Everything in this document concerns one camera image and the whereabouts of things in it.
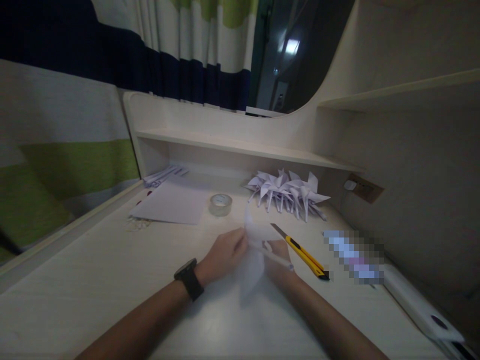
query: light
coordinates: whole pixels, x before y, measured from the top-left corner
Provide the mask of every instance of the light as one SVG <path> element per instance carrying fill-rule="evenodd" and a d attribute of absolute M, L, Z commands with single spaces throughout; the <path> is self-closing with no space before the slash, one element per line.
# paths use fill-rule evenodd
<path fill-rule="evenodd" d="M 295 55 L 297 53 L 297 50 L 299 49 L 299 44 L 300 41 L 289 39 L 286 43 L 285 52 L 290 55 Z"/>
<path fill-rule="evenodd" d="M 287 30 L 283 31 L 278 41 L 278 52 L 281 53 L 284 50 L 284 41 Z M 299 49 L 300 40 L 288 39 L 286 43 L 285 53 L 288 55 L 295 55 Z"/>

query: paper crane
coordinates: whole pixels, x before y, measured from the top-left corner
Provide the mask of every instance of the paper crane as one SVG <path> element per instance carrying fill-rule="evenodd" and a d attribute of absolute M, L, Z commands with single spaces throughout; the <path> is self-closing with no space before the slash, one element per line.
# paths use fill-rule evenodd
<path fill-rule="evenodd" d="M 270 212 L 272 199 L 274 199 L 279 213 L 283 211 L 285 203 L 287 212 L 295 213 L 296 218 L 299 219 L 303 205 L 305 222 L 308 221 L 309 211 L 327 221 L 327 217 L 316 204 L 330 199 L 330 197 L 317 193 L 318 179 L 315 175 L 310 172 L 308 181 L 303 181 L 300 176 L 291 171 L 289 171 L 289 175 L 290 179 L 283 169 L 278 171 L 278 177 L 258 171 L 257 175 L 244 186 L 253 191 L 248 202 L 254 198 L 256 193 L 260 192 L 258 207 L 260 207 L 263 197 L 267 195 L 267 213 Z"/>

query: watch strap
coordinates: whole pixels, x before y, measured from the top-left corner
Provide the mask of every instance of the watch strap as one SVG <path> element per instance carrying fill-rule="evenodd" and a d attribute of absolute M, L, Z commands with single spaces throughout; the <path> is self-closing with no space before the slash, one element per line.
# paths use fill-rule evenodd
<path fill-rule="evenodd" d="M 186 291 L 193 302 L 204 293 L 204 288 L 200 285 L 193 267 L 190 267 L 188 271 L 182 275 L 181 281 L 185 285 Z"/>

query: hand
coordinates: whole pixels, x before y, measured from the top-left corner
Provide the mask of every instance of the hand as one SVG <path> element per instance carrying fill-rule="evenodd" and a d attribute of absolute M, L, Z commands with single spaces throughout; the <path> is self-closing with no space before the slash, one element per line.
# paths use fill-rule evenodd
<path fill-rule="evenodd" d="M 271 246 L 271 252 L 279 257 L 290 261 L 289 247 L 285 240 L 268 241 Z M 277 286 L 289 284 L 299 279 L 295 271 L 288 270 L 285 266 L 280 265 L 265 256 L 266 274 Z"/>
<path fill-rule="evenodd" d="M 219 235 L 208 254 L 195 267 L 200 284 L 205 287 L 230 273 L 240 263 L 247 248 L 247 235 L 243 227 Z"/>

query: tape roll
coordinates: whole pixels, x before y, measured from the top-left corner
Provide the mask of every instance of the tape roll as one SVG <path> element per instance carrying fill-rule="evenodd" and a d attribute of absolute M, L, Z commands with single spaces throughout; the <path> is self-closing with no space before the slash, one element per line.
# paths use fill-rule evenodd
<path fill-rule="evenodd" d="M 232 198 L 226 194 L 215 194 L 210 198 L 208 209 L 216 217 L 224 217 L 232 210 Z"/>

